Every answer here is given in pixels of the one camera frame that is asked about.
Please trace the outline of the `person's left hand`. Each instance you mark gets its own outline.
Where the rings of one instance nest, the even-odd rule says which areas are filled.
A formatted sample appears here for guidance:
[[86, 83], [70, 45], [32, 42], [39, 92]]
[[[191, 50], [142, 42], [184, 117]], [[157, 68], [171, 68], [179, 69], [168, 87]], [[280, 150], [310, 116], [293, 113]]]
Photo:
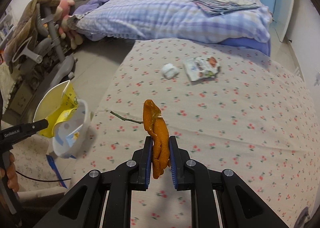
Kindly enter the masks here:
[[10, 160], [10, 165], [5, 171], [4, 169], [1, 168], [1, 178], [4, 176], [8, 177], [8, 188], [12, 189], [14, 192], [18, 192], [20, 189], [19, 184], [18, 184], [18, 176], [16, 173], [16, 168], [15, 168], [15, 157], [13, 153], [9, 153], [9, 160]]

